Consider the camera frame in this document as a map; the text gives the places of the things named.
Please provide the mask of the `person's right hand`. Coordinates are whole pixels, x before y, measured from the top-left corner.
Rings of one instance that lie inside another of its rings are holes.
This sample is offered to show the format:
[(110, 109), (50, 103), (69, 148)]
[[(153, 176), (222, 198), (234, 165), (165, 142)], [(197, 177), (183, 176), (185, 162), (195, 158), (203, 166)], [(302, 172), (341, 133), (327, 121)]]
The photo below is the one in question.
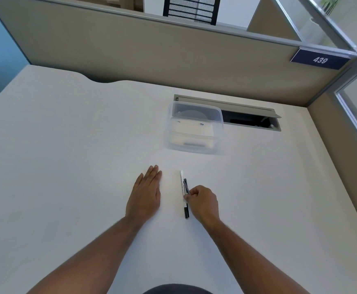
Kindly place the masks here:
[(219, 203), (211, 189), (202, 185), (200, 194), (187, 203), (192, 214), (205, 228), (212, 227), (220, 220)]

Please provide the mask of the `person's left hand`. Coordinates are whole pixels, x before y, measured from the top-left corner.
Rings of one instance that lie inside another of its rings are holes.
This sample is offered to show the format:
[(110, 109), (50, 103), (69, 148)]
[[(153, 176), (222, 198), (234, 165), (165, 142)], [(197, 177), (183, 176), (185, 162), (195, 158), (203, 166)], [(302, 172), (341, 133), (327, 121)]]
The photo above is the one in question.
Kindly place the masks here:
[(135, 183), (129, 196), (125, 217), (138, 224), (145, 224), (151, 219), (161, 204), (160, 181), (162, 171), (158, 165), (150, 166), (138, 188)]

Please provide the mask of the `black pen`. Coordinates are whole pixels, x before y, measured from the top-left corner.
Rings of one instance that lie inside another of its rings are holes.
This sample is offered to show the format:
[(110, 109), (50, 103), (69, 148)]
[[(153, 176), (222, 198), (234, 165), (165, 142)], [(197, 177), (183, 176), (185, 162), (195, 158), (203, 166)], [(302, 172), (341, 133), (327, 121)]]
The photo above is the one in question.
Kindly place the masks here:
[[(186, 194), (190, 194), (190, 191), (187, 186), (187, 181), (185, 178), (183, 179), (183, 187), (184, 187), (184, 195), (183, 196), (185, 197)], [(188, 203), (185, 198), (184, 198), (184, 212), (185, 212), (185, 218), (189, 219), (189, 217), (190, 217), (189, 207), (188, 207)]]

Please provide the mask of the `person's left forearm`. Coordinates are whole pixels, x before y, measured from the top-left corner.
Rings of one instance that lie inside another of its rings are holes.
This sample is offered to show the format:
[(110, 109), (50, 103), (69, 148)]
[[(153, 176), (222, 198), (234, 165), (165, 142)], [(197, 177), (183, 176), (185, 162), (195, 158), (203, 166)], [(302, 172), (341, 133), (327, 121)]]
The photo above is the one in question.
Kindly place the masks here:
[(27, 294), (107, 294), (146, 217), (125, 216), (38, 282)]

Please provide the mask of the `person's right forearm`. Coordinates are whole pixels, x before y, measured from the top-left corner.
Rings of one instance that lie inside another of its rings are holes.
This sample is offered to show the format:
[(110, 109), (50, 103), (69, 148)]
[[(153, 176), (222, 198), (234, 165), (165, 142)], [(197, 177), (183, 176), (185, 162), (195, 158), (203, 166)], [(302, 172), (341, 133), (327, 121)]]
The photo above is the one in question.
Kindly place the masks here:
[(309, 294), (219, 218), (201, 224), (214, 241), (244, 294)]

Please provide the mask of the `white plastic box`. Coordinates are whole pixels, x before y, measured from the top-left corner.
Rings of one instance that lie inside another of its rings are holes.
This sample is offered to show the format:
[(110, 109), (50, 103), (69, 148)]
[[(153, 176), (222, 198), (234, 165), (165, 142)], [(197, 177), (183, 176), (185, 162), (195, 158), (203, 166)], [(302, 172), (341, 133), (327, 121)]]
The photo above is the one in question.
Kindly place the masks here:
[(167, 127), (167, 141), (176, 146), (214, 148), (219, 138), (211, 122), (171, 118)]

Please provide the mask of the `clear plastic container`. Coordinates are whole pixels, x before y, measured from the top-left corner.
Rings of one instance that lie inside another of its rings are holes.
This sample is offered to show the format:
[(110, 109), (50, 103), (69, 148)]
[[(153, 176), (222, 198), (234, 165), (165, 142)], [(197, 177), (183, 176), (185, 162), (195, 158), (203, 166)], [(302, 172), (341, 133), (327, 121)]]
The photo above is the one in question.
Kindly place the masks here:
[(220, 154), (224, 122), (220, 108), (202, 103), (173, 101), (163, 133), (167, 148), (199, 154)]

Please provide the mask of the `person's dark clothing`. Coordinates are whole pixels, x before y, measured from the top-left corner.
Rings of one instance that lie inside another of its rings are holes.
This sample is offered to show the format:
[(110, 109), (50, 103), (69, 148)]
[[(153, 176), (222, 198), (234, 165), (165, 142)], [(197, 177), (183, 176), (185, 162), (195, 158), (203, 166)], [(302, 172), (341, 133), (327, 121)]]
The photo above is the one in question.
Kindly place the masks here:
[(171, 283), (153, 287), (143, 294), (213, 294), (201, 287)]

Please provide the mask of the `beige desk partition panel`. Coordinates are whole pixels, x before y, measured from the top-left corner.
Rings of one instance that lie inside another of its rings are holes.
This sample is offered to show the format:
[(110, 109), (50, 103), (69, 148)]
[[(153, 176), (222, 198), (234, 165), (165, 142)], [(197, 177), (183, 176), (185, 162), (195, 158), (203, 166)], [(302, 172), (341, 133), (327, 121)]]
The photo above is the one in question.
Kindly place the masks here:
[(302, 42), (76, 0), (0, 0), (33, 65), (304, 106), (340, 75), (290, 59)]

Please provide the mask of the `black mesh office chair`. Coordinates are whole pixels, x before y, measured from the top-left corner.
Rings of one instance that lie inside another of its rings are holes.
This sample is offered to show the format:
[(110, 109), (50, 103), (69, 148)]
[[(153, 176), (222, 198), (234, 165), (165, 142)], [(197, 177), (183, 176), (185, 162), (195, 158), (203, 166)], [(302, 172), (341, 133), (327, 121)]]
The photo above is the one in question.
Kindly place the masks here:
[(216, 25), (220, 0), (164, 0), (163, 16)]

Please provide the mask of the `blue number plate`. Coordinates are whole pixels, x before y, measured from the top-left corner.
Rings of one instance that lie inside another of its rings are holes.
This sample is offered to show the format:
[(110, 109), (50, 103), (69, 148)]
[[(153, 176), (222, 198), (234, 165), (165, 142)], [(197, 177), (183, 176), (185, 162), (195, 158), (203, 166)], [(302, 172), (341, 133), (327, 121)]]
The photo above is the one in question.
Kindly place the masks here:
[(305, 48), (299, 48), (292, 56), (290, 62), (310, 65), (314, 67), (339, 70), (350, 61), (347, 55), (320, 52)]

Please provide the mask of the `beige side partition panel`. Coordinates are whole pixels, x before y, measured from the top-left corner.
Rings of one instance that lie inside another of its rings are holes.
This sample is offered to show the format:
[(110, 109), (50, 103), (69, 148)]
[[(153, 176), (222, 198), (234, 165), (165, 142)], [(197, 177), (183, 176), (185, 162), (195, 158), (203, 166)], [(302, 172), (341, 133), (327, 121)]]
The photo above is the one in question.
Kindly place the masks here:
[(247, 32), (302, 41), (299, 30), (279, 0), (260, 0)]

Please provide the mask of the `green plant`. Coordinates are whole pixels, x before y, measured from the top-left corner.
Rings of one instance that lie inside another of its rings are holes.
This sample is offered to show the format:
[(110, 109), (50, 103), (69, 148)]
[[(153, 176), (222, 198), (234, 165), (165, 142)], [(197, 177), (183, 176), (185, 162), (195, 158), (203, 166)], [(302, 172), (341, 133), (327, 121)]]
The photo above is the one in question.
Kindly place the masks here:
[(321, 0), (319, 5), (322, 11), (324, 12), (324, 14), (329, 16), (334, 10), (334, 8), (336, 7), (336, 5), (338, 4), (338, 2), (339, 0)]

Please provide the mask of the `glass partition with metal frame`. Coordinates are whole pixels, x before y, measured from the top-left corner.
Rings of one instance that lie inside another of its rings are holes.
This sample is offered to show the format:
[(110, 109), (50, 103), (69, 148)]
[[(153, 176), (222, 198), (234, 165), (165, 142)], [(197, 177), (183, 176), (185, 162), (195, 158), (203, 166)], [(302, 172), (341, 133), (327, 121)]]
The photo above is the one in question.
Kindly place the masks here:
[(329, 17), (340, 0), (276, 0), (277, 7), (303, 46), (291, 62), (341, 71), (304, 103), (313, 104), (323, 92), (332, 92), (357, 131), (357, 46)]

